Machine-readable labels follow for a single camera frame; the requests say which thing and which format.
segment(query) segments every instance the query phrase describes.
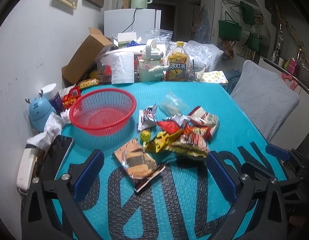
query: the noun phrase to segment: red plastic basket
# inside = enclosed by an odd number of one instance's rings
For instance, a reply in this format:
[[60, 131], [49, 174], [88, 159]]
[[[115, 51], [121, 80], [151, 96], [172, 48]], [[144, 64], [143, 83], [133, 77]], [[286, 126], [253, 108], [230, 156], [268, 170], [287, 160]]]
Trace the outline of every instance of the red plastic basket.
[[130, 93], [105, 88], [80, 97], [70, 109], [71, 123], [95, 136], [106, 136], [121, 130], [136, 110], [136, 99]]

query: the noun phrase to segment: teal table mat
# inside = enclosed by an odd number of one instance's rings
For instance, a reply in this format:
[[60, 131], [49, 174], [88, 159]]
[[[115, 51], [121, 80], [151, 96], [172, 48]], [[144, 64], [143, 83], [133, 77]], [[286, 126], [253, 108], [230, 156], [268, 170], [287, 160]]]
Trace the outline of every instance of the teal table mat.
[[[121, 131], [106, 137], [93, 137], [73, 125], [64, 127], [62, 134], [73, 137], [74, 145], [58, 174], [59, 178], [71, 172], [94, 149], [104, 152], [104, 167], [99, 178], [86, 201], [79, 205], [103, 239], [207, 239], [230, 209], [204, 163], [180, 159], [173, 153], [152, 155], [157, 162], [169, 164], [146, 190], [135, 194], [131, 179], [112, 156], [112, 152], [127, 141], [139, 138], [136, 130], [139, 109], [158, 104], [169, 90], [189, 106], [183, 114], [202, 106], [219, 117], [220, 126], [208, 146], [219, 152], [226, 163], [238, 170], [241, 164], [251, 161], [274, 173], [279, 180], [286, 179], [278, 160], [265, 152], [267, 142], [263, 136], [219, 84], [153, 82], [108, 85], [86, 89], [83, 94], [106, 87], [117, 87], [131, 93], [137, 101], [136, 111]], [[156, 119], [166, 117], [158, 108]], [[252, 201], [235, 238], [246, 230], [255, 204]], [[59, 202], [54, 200], [54, 205], [65, 225]]]

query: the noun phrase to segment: leaf pattern fabric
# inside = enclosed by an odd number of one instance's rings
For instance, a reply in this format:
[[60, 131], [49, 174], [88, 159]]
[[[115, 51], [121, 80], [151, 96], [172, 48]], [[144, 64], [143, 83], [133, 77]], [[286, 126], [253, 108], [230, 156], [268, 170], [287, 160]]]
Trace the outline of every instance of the leaf pattern fabric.
[[270, 142], [299, 103], [299, 95], [276, 74], [247, 60], [231, 93], [233, 100]]

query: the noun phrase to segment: white refrigerator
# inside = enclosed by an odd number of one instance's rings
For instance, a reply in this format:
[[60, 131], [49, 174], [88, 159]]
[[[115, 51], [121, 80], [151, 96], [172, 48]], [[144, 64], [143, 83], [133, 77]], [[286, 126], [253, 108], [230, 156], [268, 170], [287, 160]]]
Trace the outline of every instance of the white refrigerator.
[[104, 35], [108, 38], [117, 37], [132, 22], [134, 23], [125, 32], [136, 32], [137, 39], [142, 38], [146, 42], [145, 31], [159, 29], [161, 23], [161, 10], [155, 9], [118, 9], [104, 12]]

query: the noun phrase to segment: lollipop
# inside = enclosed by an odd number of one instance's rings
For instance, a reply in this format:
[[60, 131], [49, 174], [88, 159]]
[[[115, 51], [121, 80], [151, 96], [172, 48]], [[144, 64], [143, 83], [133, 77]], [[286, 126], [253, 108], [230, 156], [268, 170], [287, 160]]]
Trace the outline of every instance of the lollipop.
[[151, 133], [148, 130], [143, 130], [140, 133], [140, 140], [143, 141], [143, 147], [145, 148], [146, 143], [150, 142]]

